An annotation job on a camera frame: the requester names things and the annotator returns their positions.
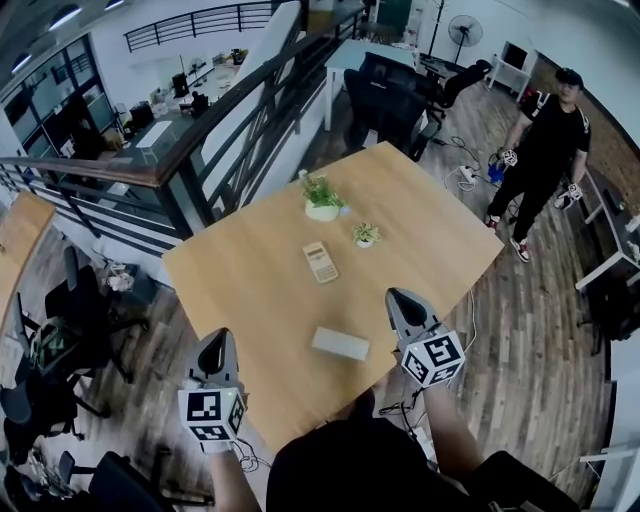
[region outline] green door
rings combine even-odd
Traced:
[[[378,0],[378,19],[381,25],[390,25],[398,31],[402,38],[411,12],[411,0]]]

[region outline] person's arm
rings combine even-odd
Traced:
[[[220,512],[256,512],[256,500],[242,466],[233,451],[212,454],[209,458],[216,510]]]
[[[431,386],[423,395],[440,471],[461,481],[482,464],[476,440],[446,386]]]
[[[571,170],[572,183],[579,183],[584,173],[587,172],[587,155],[586,151],[576,149],[576,156],[573,159],[573,168]]]
[[[507,134],[507,140],[505,140],[504,146],[500,148],[498,153],[502,154],[509,149],[515,148],[518,142],[520,142],[520,139],[522,139],[522,134],[529,126],[531,126],[531,123],[533,123],[533,120],[529,119],[525,113],[520,112],[518,119]]]

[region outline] black baseball cap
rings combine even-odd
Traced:
[[[558,82],[567,85],[579,85],[580,89],[584,89],[584,82],[582,77],[576,73],[573,69],[562,68],[556,72],[556,79]]]

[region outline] red and white sneaker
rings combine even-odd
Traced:
[[[487,215],[487,218],[484,221],[484,225],[487,226],[495,235],[496,228],[498,227],[498,222],[500,222],[500,217],[496,217],[495,215]]]
[[[514,249],[518,252],[518,256],[525,263],[529,263],[531,258],[529,257],[529,252],[527,251],[527,239],[524,238],[520,242],[516,242],[513,237],[510,238],[511,245],[513,245]]]

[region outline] white plant pot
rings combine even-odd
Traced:
[[[356,245],[358,247],[362,247],[363,249],[366,249],[373,245],[373,240],[369,240],[367,242],[365,242],[364,240],[356,240]]]
[[[314,206],[311,201],[307,199],[307,203],[304,206],[304,213],[307,217],[320,222],[331,222],[336,220],[340,215],[339,206]]]

